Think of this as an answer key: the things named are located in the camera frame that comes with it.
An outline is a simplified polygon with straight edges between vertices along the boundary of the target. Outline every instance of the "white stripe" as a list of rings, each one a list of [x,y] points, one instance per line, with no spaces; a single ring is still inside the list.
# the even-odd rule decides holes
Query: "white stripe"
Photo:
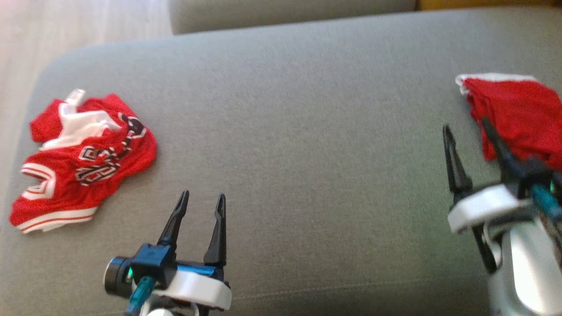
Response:
[[[18,226],[16,226],[16,228],[22,230],[24,233],[27,233],[27,232],[34,231],[36,229],[42,229],[44,227],[54,225],[54,224],[85,222],[87,220],[90,220],[91,217],[85,218],[85,219],[84,218],[76,219],[76,218],[84,217],[84,216],[91,216],[96,212],[96,209],[97,209],[97,207],[92,207],[90,209],[83,209],[83,210],[68,210],[68,211],[52,212],[52,213],[49,213],[49,214],[38,216],[34,219],[30,219],[27,222],[19,224]],[[68,219],[54,220],[54,219],[57,219],[57,218],[68,218]],[[29,226],[35,225],[35,224],[40,223],[40,222],[44,222],[46,220],[51,220],[51,219],[53,219],[53,221],[33,226],[30,229],[25,229]]]
[[[529,75],[518,75],[518,74],[500,74],[500,73],[485,73],[485,74],[461,74],[455,78],[455,83],[460,87],[460,93],[465,96],[468,94],[469,90],[464,86],[464,80],[468,78],[482,79],[492,82],[503,82],[503,81],[538,81],[537,78]]]
[[[29,191],[21,194],[22,197],[28,200],[38,200],[40,198],[51,198],[55,194],[55,185],[57,178],[55,172],[51,168],[40,164],[28,163],[24,164],[21,168],[22,173],[33,174],[44,179],[38,186],[31,186]]]
[[[34,163],[32,163],[32,162],[29,162],[29,163],[24,164],[23,166],[21,166],[21,170],[22,170],[22,171],[23,171],[24,169],[27,169],[27,168],[32,168],[32,169],[35,169],[35,170],[42,171],[42,172],[48,174],[49,176],[51,176],[51,178],[54,178],[54,177],[55,177],[55,172],[54,172],[53,170],[51,170],[50,168],[45,167],[44,165],[34,164]]]
[[[43,227],[41,230],[42,230],[43,232],[48,232],[48,231],[52,231],[52,230],[55,229],[55,228],[63,227],[64,225],[65,225],[65,223],[63,223],[63,224],[52,224],[52,225]]]

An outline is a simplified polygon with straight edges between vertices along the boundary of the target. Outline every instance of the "blue cable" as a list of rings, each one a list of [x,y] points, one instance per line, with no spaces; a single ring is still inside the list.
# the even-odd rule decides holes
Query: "blue cable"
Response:
[[[562,209],[558,200],[545,187],[538,184],[533,185],[531,187],[531,198],[533,198],[534,204],[549,218],[553,220],[562,219]]]
[[[152,291],[156,287],[156,282],[152,277],[143,277],[140,279],[137,288],[129,298],[129,307],[124,316],[138,316],[141,313],[142,305],[148,300]]]

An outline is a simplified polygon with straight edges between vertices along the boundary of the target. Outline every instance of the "wooden floor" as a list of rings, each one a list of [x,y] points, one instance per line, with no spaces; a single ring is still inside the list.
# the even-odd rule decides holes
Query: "wooden floor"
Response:
[[[26,103],[41,70],[75,48],[168,36],[165,0],[0,0],[0,215]]]

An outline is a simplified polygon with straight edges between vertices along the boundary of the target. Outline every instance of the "gray couch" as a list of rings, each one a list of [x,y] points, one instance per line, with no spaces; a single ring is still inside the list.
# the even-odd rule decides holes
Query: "gray couch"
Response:
[[[181,259],[202,259],[226,194],[229,315],[488,314],[474,240],[446,220],[443,123],[476,183],[499,172],[453,79],[532,74],[562,91],[561,29],[553,8],[416,12],[59,58],[27,119],[76,87],[115,92],[154,132],[158,158],[90,222],[23,235],[2,221],[0,313],[122,315],[127,302],[103,290],[107,262],[154,242],[189,189]],[[29,185],[17,169],[37,150],[22,128],[11,198]]]
[[[416,0],[169,0],[175,34],[408,12]]]

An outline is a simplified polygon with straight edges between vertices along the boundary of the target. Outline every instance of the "red basketball jersey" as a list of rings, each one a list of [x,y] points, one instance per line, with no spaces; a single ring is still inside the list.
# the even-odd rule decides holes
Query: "red basketball jersey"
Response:
[[[40,183],[18,197],[10,215],[24,233],[90,220],[125,177],[156,158],[154,135],[115,94],[81,106],[54,100],[30,130],[44,144],[21,172]]]

